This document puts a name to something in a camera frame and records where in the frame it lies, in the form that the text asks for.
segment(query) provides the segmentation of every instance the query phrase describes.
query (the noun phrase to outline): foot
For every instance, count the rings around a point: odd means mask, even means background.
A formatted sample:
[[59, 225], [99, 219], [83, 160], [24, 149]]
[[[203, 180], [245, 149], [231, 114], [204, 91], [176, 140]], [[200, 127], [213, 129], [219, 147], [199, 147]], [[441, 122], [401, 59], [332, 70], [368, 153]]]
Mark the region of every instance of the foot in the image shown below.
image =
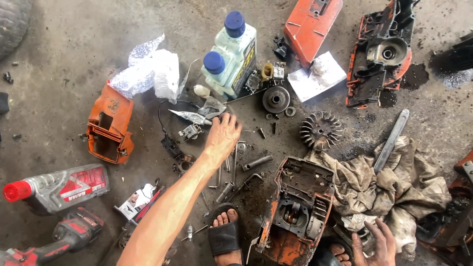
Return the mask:
[[345, 253], [345, 249], [340, 244], [332, 244], [330, 252], [340, 261], [343, 266], [351, 266], [350, 257]]
[[[234, 222], [237, 219], [238, 219], [237, 212], [234, 209], [230, 209], [228, 210], [228, 212], [222, 213], [221, 215], [217, 216], [215, 220], [213, 220], [213, 227], [224, 225], [229, 222]], [[215, 263], [217, 263], [218, 266], [228, 266], [232, 263], [242, 264], [241, 249], [230, 251], [230, 252], [223, 253], [220, 255], [216, 255]]]

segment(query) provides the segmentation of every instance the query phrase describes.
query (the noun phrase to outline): blue cap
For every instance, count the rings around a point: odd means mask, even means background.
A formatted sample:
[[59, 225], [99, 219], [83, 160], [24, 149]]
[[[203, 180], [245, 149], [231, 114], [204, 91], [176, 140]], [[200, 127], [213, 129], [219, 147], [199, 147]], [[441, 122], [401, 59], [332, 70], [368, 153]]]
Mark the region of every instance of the blue cap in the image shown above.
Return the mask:
[[218, 52], [211, 51], [204, 56], [204, 67], [211, 74], [218, 75], [225, 69], [225, 61]]
[[245, 32], [245, 19], [238, 11], [232, 11], [225, 17], [225, 29], [232, 38], [238, 38]]

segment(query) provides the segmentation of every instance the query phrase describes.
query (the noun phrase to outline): hand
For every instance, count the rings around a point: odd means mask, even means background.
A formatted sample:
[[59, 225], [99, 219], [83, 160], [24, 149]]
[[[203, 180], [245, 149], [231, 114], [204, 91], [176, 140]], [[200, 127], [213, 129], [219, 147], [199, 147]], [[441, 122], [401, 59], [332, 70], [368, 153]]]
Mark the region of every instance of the hand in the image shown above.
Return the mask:
[[395, 266], [396, 262], [396, 239], [389, 227], [380, 219], [376, 218], [376, 225], [365, 222], [365, 226], [371, 231], [376, 239], [375, 254], [365, 257], [359, 235], [354, 233], [353, 239], [353, 262], [356, 266]]
[[230, 113], [220, 115], [222, 122], [218, 117], [212, 119], [205, 150], [211, 151], [214, 155], [221, 156], [221, 162], [225, 160], [235, 149], [242, 129], [241, 123], [238, 123], [237, 116]]

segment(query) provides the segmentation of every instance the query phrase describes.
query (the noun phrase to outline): red cap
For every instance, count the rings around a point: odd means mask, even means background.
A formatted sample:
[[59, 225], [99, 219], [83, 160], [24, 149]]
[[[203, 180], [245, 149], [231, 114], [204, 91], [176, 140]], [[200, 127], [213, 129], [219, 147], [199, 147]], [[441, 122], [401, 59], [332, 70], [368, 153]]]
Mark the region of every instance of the red cap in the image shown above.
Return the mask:
[[31, 196], [31, 186], [26, 181], [17, 181], [6, 184], [3, 188], [3, 196], [9, 202], [26, 199]]

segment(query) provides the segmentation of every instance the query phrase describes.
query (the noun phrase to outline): tire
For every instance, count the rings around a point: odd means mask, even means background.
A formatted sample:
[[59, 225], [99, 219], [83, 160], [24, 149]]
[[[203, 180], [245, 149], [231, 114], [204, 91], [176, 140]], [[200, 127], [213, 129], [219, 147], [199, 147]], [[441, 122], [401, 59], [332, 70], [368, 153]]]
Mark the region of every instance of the tire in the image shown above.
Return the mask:
[[21, 42], [29, 27], [31, 0], [0, 0], [0, 60]]

